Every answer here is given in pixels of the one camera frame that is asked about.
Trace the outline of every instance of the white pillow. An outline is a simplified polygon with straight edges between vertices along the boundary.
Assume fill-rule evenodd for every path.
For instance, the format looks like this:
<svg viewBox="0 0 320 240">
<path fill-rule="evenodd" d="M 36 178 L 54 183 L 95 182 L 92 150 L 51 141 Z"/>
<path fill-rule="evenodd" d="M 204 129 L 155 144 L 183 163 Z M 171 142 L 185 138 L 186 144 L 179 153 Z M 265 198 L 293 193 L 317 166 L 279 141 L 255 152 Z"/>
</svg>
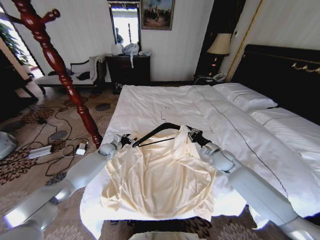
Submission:
<svg viewBox="0 0 320 240">
<path fill-rule="evenodd" d="M 277 106 L 272 99 L 250 89 L 240 83 L 222 83 L 213 86 L 231 103 L 247 112 L 256 109 L 267 109 Z"/>
<path fill-rule="evenodd" d="M 254 111 L 251 116 L 320 174 L 319 125 L 280 107 Z"/>
<path fill-rule="evenodd" d="M 90 72 L 91 70 L 89 60 L 82 63 L 71 63 L 70 65 L 71 65 L 71 72 L 75 74 L 82 74 L 84 72 Z"/>
</svg>

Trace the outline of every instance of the white bedsheet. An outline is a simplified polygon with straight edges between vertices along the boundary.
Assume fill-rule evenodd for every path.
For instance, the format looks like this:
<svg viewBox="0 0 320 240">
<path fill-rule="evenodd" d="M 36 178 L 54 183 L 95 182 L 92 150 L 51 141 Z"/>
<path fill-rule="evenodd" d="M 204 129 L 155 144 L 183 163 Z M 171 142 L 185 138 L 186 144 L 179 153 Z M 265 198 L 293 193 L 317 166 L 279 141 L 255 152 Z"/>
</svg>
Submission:
<svg viewBox="0 0 320 240">
<path fill-rule="evenodd" d="M 202 130 L 205 138 L 232 152 L 282 194 L 288 195 L 300 216 L 320 212 L 320 179 L 313 170 L 258 122 L 210 86 L 124 86 L 102 143 L 111 142 L 115 134 L 150 132 L 164 122 L 161 120 L 162 107 L 171 109 L 162 112 L 168 122 Z M 264 164 L 274 172 L 285 190 Z M 118 211 L 103 208 L 100 204 L 101 192 L 109 180 L 107 171 L 103 169 L 86 187 L 80 204 L 82 223 L 97 239 L 104 220 L 151 220 L 126 205 Z M 213 192 L 212 216 L 240 215 L 246 201 L 221 173 L 217 172 Z M 176 219 L 193 216 L 193 212 L 188 212 Z"/>
</svg>

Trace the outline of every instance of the mirror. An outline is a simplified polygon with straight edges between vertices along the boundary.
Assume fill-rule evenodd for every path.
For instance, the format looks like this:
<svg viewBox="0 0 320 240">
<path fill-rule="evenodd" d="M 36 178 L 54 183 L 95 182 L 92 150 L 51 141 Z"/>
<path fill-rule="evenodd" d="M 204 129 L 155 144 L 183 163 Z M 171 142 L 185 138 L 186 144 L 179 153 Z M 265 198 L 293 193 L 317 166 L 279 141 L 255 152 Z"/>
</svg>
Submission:
<svg viewBox="0 0 320 240">
<path fill-rule="evenodd" d="M 139 1 L 108 1 L 108 6 L 114 42 L 124 47 L 140 43 Z"/>
</svg>

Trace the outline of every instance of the potted plant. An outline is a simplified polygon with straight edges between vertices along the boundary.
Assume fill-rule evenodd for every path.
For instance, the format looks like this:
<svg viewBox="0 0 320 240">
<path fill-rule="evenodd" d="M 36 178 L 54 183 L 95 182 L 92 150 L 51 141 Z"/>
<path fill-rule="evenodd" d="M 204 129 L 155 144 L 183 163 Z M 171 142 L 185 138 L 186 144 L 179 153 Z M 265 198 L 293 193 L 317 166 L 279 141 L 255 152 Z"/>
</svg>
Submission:
<svg viewBox="0 0 320 240">
<path fill-rule="evenodd" d="M 16 42 L 16 38 L 10 35 L 9 31 L 13 31 L 12 28 L 0 22 L 0 36 L 2 40 L 5 42 L 7 47 L 14 54 L 19 64 L 25 69 L 25 71 L 29 74 L 31 72 L 30 67 L 32 67 L 28 58 L 23 51 L 20 50 L 18 43 Z"/>
</svg>

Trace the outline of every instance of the wooden nightstand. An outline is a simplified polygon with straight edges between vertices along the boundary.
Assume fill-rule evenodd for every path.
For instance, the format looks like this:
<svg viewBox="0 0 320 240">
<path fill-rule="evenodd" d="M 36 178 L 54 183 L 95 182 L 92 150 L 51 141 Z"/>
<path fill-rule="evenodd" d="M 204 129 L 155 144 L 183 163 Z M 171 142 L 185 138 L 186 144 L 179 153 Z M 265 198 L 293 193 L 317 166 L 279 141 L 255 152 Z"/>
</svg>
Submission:
<svg viewBox="0 0 320 240">
<path fill-rule="evenodd" d="M 133 56 L 133 68 L 130 56 L 108 55 L 105 57 L 113 94 L 119 94 L 123 85 L 150 85 L 150 56 Z"/>
</svg>

